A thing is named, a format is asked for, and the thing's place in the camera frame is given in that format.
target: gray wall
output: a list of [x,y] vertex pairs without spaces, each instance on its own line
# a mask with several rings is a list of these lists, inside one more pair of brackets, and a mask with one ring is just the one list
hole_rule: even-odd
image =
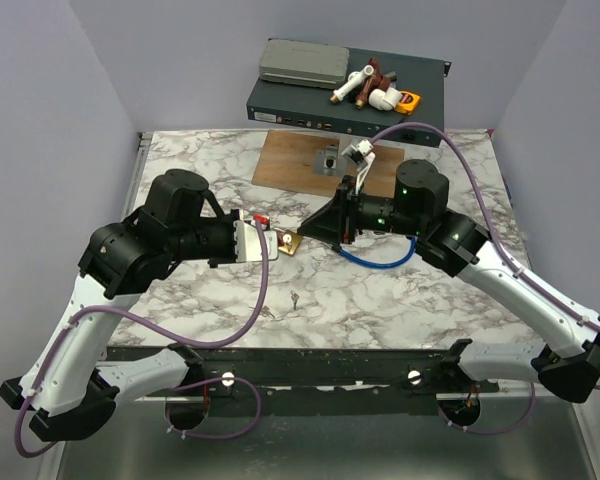
[[535,270],[600,311],[600,0],[568,2],[494,144]]
[[[269,37],[450,60],[447,125],[494,127],[565,3],[70,2],[127,112],[143,130],[249,126],[244,104]],[[382,30],[370,31],[369,22]]]
[[[24,373],[94,228],[119,218],[137,136],[65,0],[0,1],[0,383]],[[0,400],[0,479],[35,477]]]

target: marble countertop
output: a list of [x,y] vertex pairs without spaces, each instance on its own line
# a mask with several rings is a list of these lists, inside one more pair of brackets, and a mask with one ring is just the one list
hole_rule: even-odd
[[[295,229],[328,200],[325,197],[257,187],[251,177],[266,131],[183,131],[154,134],[136,206],[152,180],[170,168],[203,175],[222,207],[267,212],[274,225]],[[506,247],[526,263],[524,248],[484,131],[452,134],[483,189]],[[446,146],[392,144],[405,158],[425,158],[449,177],[449,207],[481,219],[460,162]],[[408,249],[405,238],[364,234],[349,251],[372,261],[393,261]],[[255,304],[260,264],[209,269],[206,262],[182,264],[166,281],[156,281],[133,311],[180,335],[219,340],[235,332]],[[291,291],[299,295],[293,309]],[[494,300],[419,257],[388,271],[349,263],[320,242],[305,239],[297,254],[272,262],[265,305],[253,329],[235,345],[292,348],[435,348],[455,340],[525,341],[535,334]],[[167,345],[169,340],[123,320],[116,345]]]

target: blue hose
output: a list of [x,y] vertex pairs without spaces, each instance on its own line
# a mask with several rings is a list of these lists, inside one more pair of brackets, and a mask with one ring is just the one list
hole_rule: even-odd
[[409,247],[409,251],[407,252],[407,254],[401,258],[400,260],[397,260],[395,262],[391,262],[391,263],[375,263],[375,262],[369,262],[368,260],[363,260],[361,258],[356,257],[355,255],[352,255],[349,252],[346,252],[342,249],[340,249],[338,251],[338,253],[343,256],[344,258],[346,258],[347,260],[352,261],[353,263],[357,263],[358,265],[361,265],[363,267],[367,267],[367,268],[378,268],[378,269],[382,269],[382,270],[386,270],[389,268],[395,268],[395,267],[399,267],[400,265],[407,263],[409,261],[409,259],[413,256],[414,252],[416,251],[416,242],[417,239],[414,237],[411,239],[411,246]]

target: purple cable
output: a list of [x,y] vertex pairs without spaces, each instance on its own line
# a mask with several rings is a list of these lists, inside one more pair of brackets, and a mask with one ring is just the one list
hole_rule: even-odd
[[514,423],[512,425],[509,425],[508,427],[498,428],[495,430],[476,430],[471,427],[463,427],[456,423],[453,423],[451,420],[449,420],[449,418],[445,415],[445,413],[442,411],[442,409],[440,407],[438,407],[438,413],[447,422],[448,426],[450,426],[451,428],[454,428],[456,430],[459,430],[463,433],[470,433],[472,435],[482,435],[482,436],[502,435],[505,433],[510,433],[510,432],[513,432],[516,428],[519,428],[522,425],[524,425],[531,418],[531,414],[533,413],[533,411],[536,408],[536,401],[537,401],[536,386],[533,383],[530,383],[529,385],[531,387],[531,399],[529,400],[529,406],[527,407],[527,411],[524,412],[524,415],[522,415],[522,417],[520,417],[520,420],[518,420],[516,423]]
[[[262,276],[260,279],[260,292],[258,293],[258,300],[256,301],[256,306],[254,307],[253,312],[251,313],[251,316],[249,317],[247,322],[242,326],[242,328],[240,328],[240,330],[238,330],[236,333],[234,333],[230,337],[225,338],[224,340],[219,340],[217,342],[200,342],[197,340],[192,340],[190,338],[182,337],[173,332],[170,332],[169,330],[166,330],[165,328],[162,328],[158,325],[155,325],[155,324],[151,323],[150,320],[140,317],[139,315],[136,315],[134,313],[131,313],[131,312],[128,312],[126,310],[122,310],[122,309],[119,309],[116,307],[110,307],[108,305],[93,305],[93,306],[85,307],[85,308],[79,310],[78,312],[76,312],[75,315],[73,315],[69,319],[69,322],[68,322],[69,325],[77,324],[78,321],[85,315],[89,315],[90,313],[95,313],[95,312],[101,312],[101,313],[111,313],[114,315],[120,315],[121,317],[127,318],[136,323],[139,323],[140,325],[143,325],[143,326],[147,327],[148,329],[153,330],[154,332],[159,333],[159,334],[169,338],[170,340],[173,340],[173,341],[179,342],[179,343],[183,343],[185,345],[189,345],[189,346],[192,346],[195,348],[216,349],[216,348],[222,348],[226,345],[229,345],[229,344],[237,341],[238,339],[242,338],[251,329],[251,327],[253,327],[253,324],[256,322],[258,316],[260,315],[260,312],[262,311],[262,307],[264,306],[264,299],[267,295],[267,285],[269,282],[269,250],[267,248],[267,239],[264,235],[262,225],[257,220],[256,220],[255,224],[256,224],[256,230],[258,232],[258,239],[260,240],[260,248],[262,249]],[[49,347],[49,351],[47,352],[47,355],[45,356],[44,360],[42,361],[42,364],[40,365],[40,369],[38,370],[38,373],[34,377],[33,382],[31,382],[31,389],[33,391],[37,391],[40,388],[40,385],[42,384],[42,380],[44,379],[44,376],[47,373],[47,370],[49,369],[51,362],[53,361],[56,354],[58,353],[58,350],[60,349],[60,346],[62,345],[62,342],[64,342],[68,333],[69,333],[69,329],[62,330],[58,334],[58,336],[56,337],[54,342],[51,344],[51,347]],[[24,402],[22,403],[22,406],[20,407],[20,410],[18,411],[18,416],[16,418],[16,425],[15,425],[15,429],[14,429],[14,443],[16,445],[16,450],[18,451],[18,453],[21,456],[23,456],[25,458],[34,458],[39,455],[42,455],[43,453],[47,452],[49,449],[51,449],[57,443],[57,442],[48,443],[47,445],[45,445],[44,447],[42,447],[39,450],[30,451],[25,448],[25,446],[22,442],[22,426],[24,425],[24,420],[25,420],[27,410],[29,409],[29,406],[31,405],[31,402],[33,401],[34,396],[35,396],[35,393],[33,395],[26,395],[24,397]]]
[[201,382],[191,383],[189,385],[183,385],[181,387],[172,388],[171,390],[174,392],[179,392],[182,390],[188,390],[190,388],[202,387],[204,385],[209,385],[211,383],[222,382],[224,380],[235,380],[237,382],[244,383],[247,387],[249,387],[251,389],[251,391],[253,392],[253,396],[256,398],[256,413],[253,417],[253,420],[251,420],[251,422],[246,427],[241,428],[237,432],[224,433],[221,435],[210,435],[207,433],[195,433],[195,432],[189,432],[187,430],[178,430],[177,428],[175,428],[173,426],[173,423],[171,422],[171,417],[169,416],[170,412],[167,410],[165,412],[164,418],[167,421],[167,424],[169,425],[170,430],[168,430],[168,432],[174,431],[181,435],[185,435],[187,437],[202,438],[205,440],[231,440],[232,438],[238,438],[239,436],[244,435],[245,433],[253,430],[253,428],[258,423],[258,420],[260,419],[260,413],[262,412],[262,399],[260,398],[260,394],[258,393],[258,389],[255,387],[255,385],[253,385],[253,383],[249,382],[248,380],[245,380],[244,378],[240,378],[240,377],[232,377],[231,379],[221,378],[221,377],[209,378],[209,379],[203,380]]
[[[489,210],[487,209],[487,206],[484,203],[484,199],[482,198],[482,192],[480,190],[480,187],[478,186],[478,182],[477,182],[475,176],[473,175],[473,171],[471,170],[471,167],[469,166],[469,162],[467,162],[467,159],[464,158],[464,155],[462,154],[462,152],[460,151],[458,146],[455,143],[453,143],[453,140],[451,140],[451,138],[446,133],[444,133],[440,129],[434,127],[433,125],[428,125],[426,123],[405,122],[405,123],[398,123],[396,125],[393,125],[389,128],[382,130],[381,132],[376,134],[376,136],[373,137],[370,140],[370,142],[376,143],[378,140],[381,140],[382,138],[386,137],[387,135],[389,135],[391,133],[397,132],[398,130],[402,130],[405,128],[413,128],[413,127],[422,128],[424,130],[429,130],[429,131],[435,133],[442,140],[444,140],[445,143],[447,145],[449,145],[449,148],[451,148],[453,153],[456,154],[456,156],[458,157],[458,160],[460,160],[460,163],[462,164],[462,167],[464,168],[464,171],[467,173],[467,176],[469,177],[469,182],[471,183],[471,188],[473,189],[473,193],[475,194],[476,200],[478,201],[478,205],[480,206],[480,211],[482,212],[482,216],[484,217],[484,221],[487,225],[487,230],[489,231],[489,234],[491,235],[491,240],[493,241],[493,244],[496,248],[496,251],[498,252],[498,255],[500,256],[502,261],[505,262],[509,266],[509,268],[511,268],[511,270],[517,271],[518,267],[516,266],[515,263],[513,263],[511,258],[509,258],[509,255],[507,255],[507,253],[504,250],[504,247],[502,246],[502,243],[500,242],[500,236],[498,234],[498,230],[496,229],[495,225],[493,224],[493,220],[491,218],[491,213],[489,213]],[[542,285],[538,284],[536,281],[534,281],[532,278],[530,278],[525,272],[520,272],[519,277],[522,278],[526,282],[526,284],[529,285],[533,290],[535,290],[542,297],[544,297],[546,300],[551,302],[554,306],[556,306],[557,308],[559,308],[560,310],[565,312],[567,315],[570,315],[573,318],[577,318],[584,325],[588,326],[589,328],[592,328],[593,330],[595,330],[596,332],[598,332],[600,334],[600,326],[598,326],[598,325],[590,322],[588,319],[585,319],[584,317],[582,317],[578,312],[576,312],[571,307],[569,307],[569,305],[562,302],[560,299],[558,299],[557,297],[552,295],[549,291],[547,291],[544,287],[542,287]]]

